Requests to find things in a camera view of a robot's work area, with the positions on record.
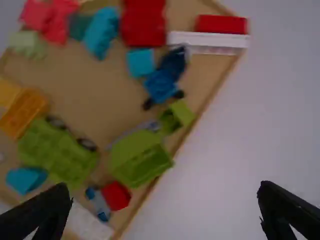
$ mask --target white lego brick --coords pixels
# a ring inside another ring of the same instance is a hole
[[[191,54],[236,55],[249,47],[250,35],[171,31],[167,45],[186,45]]]

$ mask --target blue and white toy piece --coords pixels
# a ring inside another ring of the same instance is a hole
[[[104,7],[96,12],[83,38],[87,50],[99,60],[105,59],[110,42],[119,32],[116,8]]]
[[[153,49],[134,49],[126,54],[129,71],[134,78],[145,77],[155,70]]]
[[[101,192],[92,187],[88,187],[85,190],[85,196],[93,204],[96,211],[96,216],[104,223],[109,222],[111,218],[111,210]]]
[[[5,182],[19,194],[26,195],[42,185],[47,176],[47,172],[41,169],[19,167],[7,173]]]

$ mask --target orange block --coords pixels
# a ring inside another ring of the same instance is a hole
[[[35,117],[48,110],[48,100],[37,90],[26,88],[0,119],[0,129],[16,140],[24,134]]]

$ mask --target white surface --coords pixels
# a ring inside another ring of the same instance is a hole
[[[20,3],[0,1],[0,49]],[[261,180],[320,204],[320,1],[222,3],[251,18],[250,48],[125,240],[264,240]]]

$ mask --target lime green block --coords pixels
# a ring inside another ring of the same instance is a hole
[[[28,58],[43,59],[47,55],[47,44],[36,31],[19,31],[14,33],[9,42],[9,47],[16,54]]]
[[[182,127],[189,126],[194,119],[195,114],[187,107],[185,102],[178,100],[161,114],[159,122],[161,124],[161,131],[165,135],[170,135]]]
[[[79,187],[96,166],[99,155],[77,143],[68,132],[51,126],[43,118],[35,119],[18,142],[24,165],[43,168],[55,183]]]
[[[108,160],[110,173],[129,188],[151,182],[173,165],[161,136],[146,129],[115,143]]]

